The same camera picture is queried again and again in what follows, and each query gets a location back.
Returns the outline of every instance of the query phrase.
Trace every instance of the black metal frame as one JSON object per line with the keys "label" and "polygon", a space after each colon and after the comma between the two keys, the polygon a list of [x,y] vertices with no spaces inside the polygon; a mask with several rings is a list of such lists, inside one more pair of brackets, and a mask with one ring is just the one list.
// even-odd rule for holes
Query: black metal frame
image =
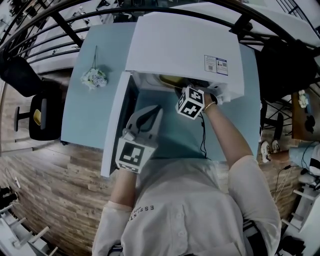
{"label": "black metal frame", "polygon": [[[13,22],[9,25],[7,31],[5,32],[4,36],[2,37],[0,41],[0,51],[5,51],[9,57],[13,57],[12,53],[17,52],[15,56],[23,56],[25,59],[29,59],[32,57],[35,57],[37,55],[46,53],[51,50],[55,50],[58,48],[70,46],[70,45],[77,45],[78,47],[81,47],[83,40],[81,40],[78,36],[77,33],[81,32],[86,32],[89,30],[90,27],[85,27],[85,28],[80,28],[73,30],[70,26],[70,23],[93,17],[93,16],[98,16],[98,15],[105,15],[105,14],[115,14],[115,13],[134,13],[134,12],[160,12],[160,13],[171,13],[171,14],[178,14],[178,15],[184,15],[184,16],[190,16],[190,17],[195,17],[207,21],[211,21],[214,23],[221,24],[223,26],[229,27],[230,32],[234,33],[238,36],[238,40],[241,44],[247,45],[247,46],[263,46],[264,42],[272,37],[280,37],[282,40],[287,42],[288,44],[291,44],[295,41],[295,39],[287,33],[283,28],[281,28],[279,25],[277,25],[275,22],[273,22],[271,19],[268,17],[262,15],[260,12],[250,8],[247,5],[244,5],[238,1],[234,0],[209,0],[208,2],[223,6],[225,8],[231,9],[233,11],[236,11],[241,14],[240,18],[235,22],[235,24],[230,23],[228,21],[225,21],[220,18],[216,18],[213,16],[205,15],[202,13],[198,12],[193,12],[193,11],[188,11],[188,10],[183,10],[183,9],[176,9],[176,8],[165,8],[165,7],[129,7],[129,8],[112,8],[112,9],[105,9],[105,10],[99,10],[99,11],[93,11],[90,13],[85,13],[81,14],[75,17],[71,17],[69,19],[63,19],[63,17],[59,14],[60,11],[72,7],[74,5],[78,5],[84,2],[88,2],[89,0],[64,0],[54,6],[49,6],[47,7],[42,0],[38,0],[38,2],[41,4],[41,6],[44,8],[44,10],[37,14],[28,24],[22,26],[18,30],[16,30],[10,38],[6,41],[6,38],[10,32],[10,30],[13,27],[13,24],[16,22],[17,17],[22,14],[24,9],[28,6],[28,4],[31,2],[29,0],[24,7],[20,10],[18,13],[17,17],[13,19]],[[56,24],[51,25],[45,29],[38,30],[35,34],[30,35],[33,27],[35,24],[39,22],[45,22],[46,18],[52,17],[55,21]],[[268,34],[262,34],[262,33],[255,33],[250,31],[252,29],[252,25],[250,23],[251,20],[254,20],[261,25],[265,26],[272,32],[274,32],[276,35],[268,35]],[[54,28],[61,27],[65,33],[58,34],[56,36],[53,36],[51,38],[48,38],[44,41],[41,41],[37,44],[33,45],[28,45],[32,40],[35,40],[37,36],[41,35],[42,33],[45,33],[49,30],[52,30]],[[27,35],[27,37],[20,42],[18,42],[16,45],[12,45],[12,42],[17,39],[18,37],[21,36],[23,32],[26,30],[30,29],[30,33]],[[48,47],[47,49],[38,51],[33,53],[32,55],[28,55],[30,50],[38,47],[40,45],[43,45],[45,43],[54,41],[56,39],[69,36],[72,41],[70,42],[65,42],[59,45],[55,45],[52,47]],[[313,45],[306,44],[308,47],[314,49],[314,55],[318,56],[320,55],[320,50],[319,48],[316,48]],[[60,53],[55,53],[51,54],[45,57],[41,57],[35,60],[32,60],[31,63],[35,63],[41,60],[45,60],[48,58],[60,56],[60,55],[65,55],[69,53],[75,53],[78,52],[80,49],[75,49],[75,50],[68,50],[65,52],[60,52]]]}
{"label": "black metal frame", "polygon": [[297,18],[300,18],[306,22],[309,23],[309,25],[311,26],[312,30],[314,31],[314,33],[317,35],[317,37],[320,39],[320,34],[316,31],[316,29],[314,28],[314,26],[311,24],[310,20],[308,19],[308,17],[305,15],[304,11],[299,7],[299,5],[296,3],[295,0],[276,0],[277,3],[280,5],[280,7],[282,8],[282,10],[290,15],[294,15]]}

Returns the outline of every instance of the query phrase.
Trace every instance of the barcode label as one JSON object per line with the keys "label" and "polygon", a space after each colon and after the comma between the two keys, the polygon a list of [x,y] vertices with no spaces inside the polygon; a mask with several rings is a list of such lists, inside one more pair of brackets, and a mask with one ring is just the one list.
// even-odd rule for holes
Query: barcode label
{"label": "barcode label", "polygon": [[228,63],[226,59],[216,58],[216,72],[221,75],[228,75]]}
{"label": "barcode label", "polygon": [[208,72],[217,73],[217,58],[213,56],[204,55],[204,70]]}

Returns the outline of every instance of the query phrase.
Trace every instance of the floor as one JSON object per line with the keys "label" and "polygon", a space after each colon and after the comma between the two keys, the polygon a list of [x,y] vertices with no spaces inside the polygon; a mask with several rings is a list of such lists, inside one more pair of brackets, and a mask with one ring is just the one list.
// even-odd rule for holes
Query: floor
{"label": "floor", "polygon": [[[55,79],[66,87],[68,76],[66,72]],[[59,141],[31,140],[28,138],[27,119],[21,120],[18,132],[14,132],[16,107],[20,106],[20,112],[23,113],[29,110],[30,102],[31,98],[24,98],[12,87],[6,87],[1,117],[2,150],[35,147],[35,151],[2,156],[0,186],[9,185],[18,192],[20,200],[14,204],[13,211],[18,218],[27,218],[27,228],[38,233],[44,227],[50,227],[44,239],[53,246],[58,246],[61,254],[91,255],[102,209],[111,194],[115,173],[110,179],[100,177],[103,155],[101,150],[74,144],[63,146]],[[272,130],[266,130],[262,137],[271,143]],[[10,142],[12,139],[17,139],[17,142]],[[298,141],[285,135],[280,141],[283,149],[296,146],[297,143]],[[274,195],[278,172],[290,163],[261,163],[260,154],[257,158],[269,183],[271,194]],[[227,191],[227,166],[221,163],[217,169],[223,190]],[[300,187],[297,180],[300,171],[300,168],[292,168],[280,196],[278,193],[275,196],[283,218],[287,218],[295,207],[297,198],[292,191]],[[285,176],[286,171],[282,171],[278,187]],[[20,189],[14,182],[15,178],[20,182]]]}

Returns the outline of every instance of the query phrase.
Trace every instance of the cabinet door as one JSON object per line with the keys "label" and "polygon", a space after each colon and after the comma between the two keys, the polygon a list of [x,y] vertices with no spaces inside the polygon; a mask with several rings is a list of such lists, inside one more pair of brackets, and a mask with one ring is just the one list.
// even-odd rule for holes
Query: cabinet door
{"label": "cabinet door", "polygon": [[122,72],[113,99],[109,122],[105,135],[101,175],[109,177],[117,168],[115,158],[118,140],[135,111],[138,89],[130,72]]}

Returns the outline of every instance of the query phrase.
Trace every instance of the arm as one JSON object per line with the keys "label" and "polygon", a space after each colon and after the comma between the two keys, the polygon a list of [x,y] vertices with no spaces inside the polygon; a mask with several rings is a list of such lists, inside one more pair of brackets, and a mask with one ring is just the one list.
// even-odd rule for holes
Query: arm
{"label": "arm", "polygon": [[[204,95],[205,106],[212,103],[209,94]],[[245,138],[230,120],[224,116],[216,104],[210,105],[205,110],[213,130],[221,145],[226,161],[231,166],[245,156],[252,156],[251,149]]]}
{"label": "arm", "polygon": [[136,198],[136,181],[137,175],[134,172],[120,168],[110,201],[133,208]]}
{"label": "arm", "polygon": [[121,243],[121,236],[127,226],[135,204],[137,175],[121,169],[109,202],[104,206],[96,232],[92,255],[105,256],[114,245]]}
{"label": "arm", "polygon": [[[212,100],[204,95],[205,106]],[[281,236],[281,221],[266,178],[249,145],[237,128],[212,104],[207,114],[230,166],[229,194],[245,220],[252,220],[260,230],[268,255],[275,255]]]}

